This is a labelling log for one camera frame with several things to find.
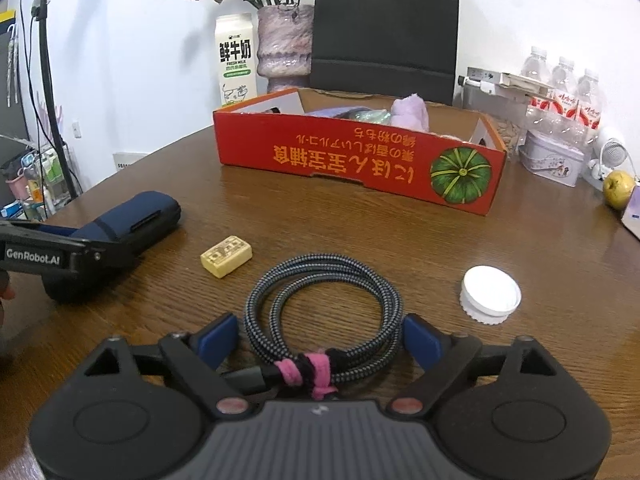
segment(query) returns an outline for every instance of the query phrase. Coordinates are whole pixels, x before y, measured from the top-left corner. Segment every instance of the black paper bag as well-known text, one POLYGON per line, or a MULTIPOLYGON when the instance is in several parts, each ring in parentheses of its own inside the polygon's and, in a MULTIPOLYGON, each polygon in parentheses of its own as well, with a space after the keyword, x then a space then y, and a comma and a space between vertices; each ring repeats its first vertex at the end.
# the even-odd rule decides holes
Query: black paper bag
POLYGON ((459 0, 316 0, 311 86, 451 104, 459 0))

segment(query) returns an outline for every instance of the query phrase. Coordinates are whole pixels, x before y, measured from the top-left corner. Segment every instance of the pink basket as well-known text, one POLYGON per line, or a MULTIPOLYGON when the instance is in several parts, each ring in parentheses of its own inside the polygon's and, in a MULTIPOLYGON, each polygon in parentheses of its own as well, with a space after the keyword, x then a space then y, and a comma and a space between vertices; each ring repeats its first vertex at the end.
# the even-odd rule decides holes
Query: pink basket
POLYGON ((28 182, 23 170, 20 170, 20 175, 15 180, 7 180, 6 182, 16 200, 28 200, 30 198, 29 192, 27 191, 28 182))

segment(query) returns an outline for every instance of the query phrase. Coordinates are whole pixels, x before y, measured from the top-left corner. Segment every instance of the bottle cap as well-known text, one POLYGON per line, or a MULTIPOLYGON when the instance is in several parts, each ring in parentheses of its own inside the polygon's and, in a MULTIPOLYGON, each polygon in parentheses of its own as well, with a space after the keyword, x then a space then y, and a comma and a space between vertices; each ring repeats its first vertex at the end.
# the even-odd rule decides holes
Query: bottle cap
POLYGON ((531 47, 531 53, 536 56, 545 57, 546 58, 546 50, 544 48, 540 48, 538 46, 531 47))
POLYGON ((518 284, 506 272, 495 267, 473 267, 462 280, 460 305, 480 323, 502 323, 516 310, 521 299, 518 284))
POLYGON ((560 56, 560 64, 567 65, 569 68, 573 69, 575 66, 575 61, 573 59, 568 59, 567 57, 560 56))
POLYGON ((590 77, 591 79, 595 79, 596 81, 600 79, 598 73, 595 70, 591 70, 589 68, 584 69, 584 75, 590 77))

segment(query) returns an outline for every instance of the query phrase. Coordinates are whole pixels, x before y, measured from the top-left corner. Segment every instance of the apple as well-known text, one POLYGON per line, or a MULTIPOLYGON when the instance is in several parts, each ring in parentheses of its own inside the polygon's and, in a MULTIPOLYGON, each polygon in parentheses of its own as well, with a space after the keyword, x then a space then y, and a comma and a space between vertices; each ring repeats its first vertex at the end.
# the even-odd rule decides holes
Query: apple
POLYGON ((626 171, 612 171, 602 183, 604 200, 613 209, 622 211, 628 204, 635 186, 636 180, 626 171))

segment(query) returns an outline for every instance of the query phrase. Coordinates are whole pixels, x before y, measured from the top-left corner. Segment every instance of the braided cable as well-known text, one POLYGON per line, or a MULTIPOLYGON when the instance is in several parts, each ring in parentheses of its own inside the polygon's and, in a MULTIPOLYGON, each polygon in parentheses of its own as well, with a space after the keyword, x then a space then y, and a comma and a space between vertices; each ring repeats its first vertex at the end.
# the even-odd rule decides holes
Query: braided cable
POLYGON ((300 289, 322 282, 343 282, 359 286, 374 296, 382 307, 382 323, 372 339, 340 351, 340 369, 332 370, 332 383, 369 377, 386 367, 400 348, 402 338, 402 298, 385 278, 366 265, 341 254, 305 254, 270 269, 246 300, 244 329, 252 349, 267 364, 293 359, 282 336, 280 316, 287 300, 300 289), (268 295, 282 286, 271 305, 270 338, 260 328, 258 317, 268 295))

